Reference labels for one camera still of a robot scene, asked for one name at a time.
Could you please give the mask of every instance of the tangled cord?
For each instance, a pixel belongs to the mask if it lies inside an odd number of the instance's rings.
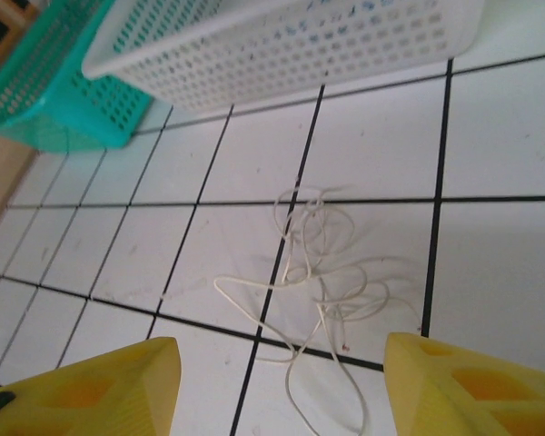
[[[315,333],[321,328],[325,333],[325,337],[330,346],[330,352],[335,364],[339,366],[342,373],[349,380],[349,383],[355,390],[357,398],[359,400],[360,407],[362,409],[362,424],[359,430],[355,430],[356,434],[362,435],[369,424],[369,412],[365,398],[362,391],[352,375],[345,367],[345,365],[339,360],[337,356],[337,350],[335,346],[335,340],[333,339],[328,320],[336,322],[339,328],[339,332],[342,338],[342,350],[348,351],[346,341],[345,324],[348,322],[359,322],[367,320],[372,316],[375,316],[381,312],[389,301],[397,300],[404,302],[411,307],[411,305],[403,299],[395,298],[391,296],[390,288],[385,281],[370,281],[367,273],[359,265],[359,263],[347,263],[336,268],[328,268],[324,264],[329,261],[332,256],[337,256],[347,252],[353,243],[355,235],[355,223],[349,214],[339,209],[338,207],[327,204],[324,202],[323,197],[325,194],[334,191],[331,189],[317,189],[306,188],[317,193],[317,196],[306,202],[301,208],[295,208],[288,213],[285,221],[279,223],[277,218],[277,209],[281,200],[287,195],[293,195],[299,192],[299,188],[287,191],[283,193],[275,202],[273,212],[274,221],[281,237],[285,240],[288,250],[288,256],[284,269],[282,271],[281,280],[278,284],[270,285],[266,282],[256,282],[247,280],[242,277],[233,277],[229,275],[221,275],[214,279],[214,288],[228,300],[234,307],[236,307],[241,313],[244,314],[249,320],[255,324],[261,326],[263,329],[267,329],[274,332],[282,341],[286,344],[290,350],[292,357],[286,360],[273,360],[273,359],[258,359],[261,362],[288,364],[287,372],[284,378],[284,388],[294,409],[299,413],[307,428],[314,435],[319,435],[319,432],[315,430],[307,417],[302,412],[299,405],[296,403],[291,392],[291,373],[292,369],[302,353],[309,347],[311,340]],[[329,218],[332,215],[340,216],[347,223],[347,238],[343,245],[336,248],[331,247],[330,235],[327,233],[327,226]],[[302,253],[302,261],[297,261],[297,252]],[[341,295],[337,292],[330,291],[327,286],[326,278],[343,273],[353,272],[358,277],[358,282],[352,288],[342,292]],[[263,290],[273,290],[276,292],[288,292],[294,289],[298,285],[318,282],[321,288],[321,296],[319,298],[312,298],[312,302],[315,304],[317,312],[319,313],[319,321],[315,327],[307,336],[306,340],[299,348],[295,350],[291,340],[280,330],[271,326],[266,322],[260,321],[258,318],[249,313],[233,299],[228,292],[223,289],[224,283],[235,283],[247,285],[253,288]],[[380,285],[384,291],[384,296],[378,300],[367,302],[362,297],[367,297],[366,292],[371,284]]]

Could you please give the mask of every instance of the floor tile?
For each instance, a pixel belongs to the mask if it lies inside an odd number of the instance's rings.
[[[157,320],[152,336],[174,337],[182,359],[171,434],[228,434],[253,343],[165,320]]]
[[[300,104],[231,118],[203,200],[274,200],[291,189],[314,110]]]
[[[29,282],[40,282],[73,213],[73,209],[38,211],[26,237],[8,266],[6,275]]]
[[[10,204],[40,204],[58,174],[61,165],[63,165],[64,159],[64,154],[39,154],[11,199]]]
[[[455,77],[444,195],[532,194],[545,194],[545,60]]]
[[[88,295],[123,215],[124,208],[79,209],[43,283]]]
[[[487,0],[474,45],[454,70],[545,54],[545,1]]]
[[[35,216],[34,210],[7,210],[0,221],[0,274],[12,259],[28,225]]]
[[[79,204],[102,157],[103,152],[71,154],[64,162],[44,204]]]
[[[174,107],[170,119],[167,121],[166,127],[185,123],[201,123],[203,120],[210,118],[226,118],[230,113],[230,106],[221,107],[212,111],[204,111],[200,113],[188,112],[181,107]]]
[[[278,212],[285,216],[286,208]],[[226,274],[268,283],[280,241],[272,207],[200,207],[175,266],[162,313],[255,333],[255,325],[214,289],[213,279]],[[260,317],[265,290],[238,284],[227,284],[226,290]]]
[[[286,350],[259,346],[257,358],[287,359]],[[368,404],[369,421],[364,435],[395,436],[383,374],[346,365]],[[237,434],[273,436],[308,434],[289,403],[284,389],[285,365],[256,362]],[[321,434],[354,434],[361,428],[362,409],[357,395],[339,367],[330,360],[303,355],[291,375],[291,392],[305,416]]]
[[[358,204],[340,206],[351,216],[356,225],[351,226],[336,213],[328,216],[327,238],[333,250],[347,246],[352,234],[350,249],[328,256],[321,271],[356,263],[367,273],[370,282],[386,282],[391,297],[385,309],[375,316],[346,324],[344,355],[381,363],[387,335],[390,332],[417,332],[421,325],[421,313],[426,284],[426,272],[430,251],[432,206],[429,204]],[[303,265],[300,252],[295,252],[295,263]],[[343,270],[324,277],[325,284],[334,298],[344,296],[351,288],[361,285],[359,272]],[[266,321],[295,343],[303,343],[319,321],[319,313],[311,298],[320,298],[317,281],[272,294]],[[386,291],[381,284],[370,284],[363,303],[375,302],[371,310],[383,302]],[[339,348],[343,345],[339,324],[330,320],[330,329]],[[263,335],[279,339],[265,330]],[[324,332],[314,336],[312,347],[330,350]]]
[[[63,365],[144,341],[152,320],[151,315],[89,302],[64,354]]]
[[[0,360],[34,292],[34,286],[8,280],[0,282]]]
[[[138,134],[123,150],[105,155],[84,204],[128,204],[159,133]]]
[[[39,290],[0,365],[0,384],[56,368],[83,305],[80,298]]]
[[[130,209],[94,295],[154,311],[191,213],[191,207]]]
[[[163,131],[134,203],[194,203],[224,128],[224,120]]]
[[[341,198],[432,197],[444,80],[322,103],[303,185]]]
[[[278,95],[275,97],[265,97],[259,100],[255,100],[249,103],[241,103],[234,105],[234,113],[238,114],[246,111],[253,111],[256,109],[264,109],[271,106],[277,106],[280,104],[290,104],[300,102],[302,100],[317,100],[319,97],[319,87],[316,86],[312,89],[300,91],[298,93]]]
[[[442,207],[431,336],[545,371],[545,203]]]
[[[446,73],[447,62],[437,62],[435,64],[426,64],[407,68],[405,70],[392,71],[385,74],[372,75],[358,80],[351,80],[343,84],[328,84],[325,87],[325,97],[335,94],[360,91],[362,89],[373,88],[374,86],[384,86],[386,84],[396,84],[407,82],[409,80],[422,79],[433,75]]]
[[[167,115],[170,113],[172,105],[162,100],[154,100],[144,118],[137,126],[137,132],[143,132],[146,130],[161,129],[164,127]]]

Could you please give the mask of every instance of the yellow object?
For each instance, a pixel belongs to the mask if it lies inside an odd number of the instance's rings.
[[[164,436],[180,386],[175,339],[158,338],[0,389],[0,436]]]
[[[408,333],[384,369],[398,436],[545,436],[545,372]]]

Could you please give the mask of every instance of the teal plastic basket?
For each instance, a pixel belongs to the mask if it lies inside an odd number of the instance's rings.
[[[55,0],[0,69],[0,134],[50,153],[120,148],[151,97],[81,63],[114,0]]]

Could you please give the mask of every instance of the white tile floor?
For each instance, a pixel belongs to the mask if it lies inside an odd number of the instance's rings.
[[[388,332],[545,370],[545,0],[488,0],[451,64],[323,91],[200,115],[158,103],[122,151],[37,158],[0,222],[0,383],[169,335],[183,360],[173,434],[307,434],[284,368],[255,360],[286,351],[212,287],[274,276],[272,201],[299,176],[344,188],[348,256],[410,303],[348,331],[372,434],[395,434]],[[305,298],[234,292],[295,342],[311,327]],[[313,347],[295,398],[325,434],[350,434],[352,392]]]

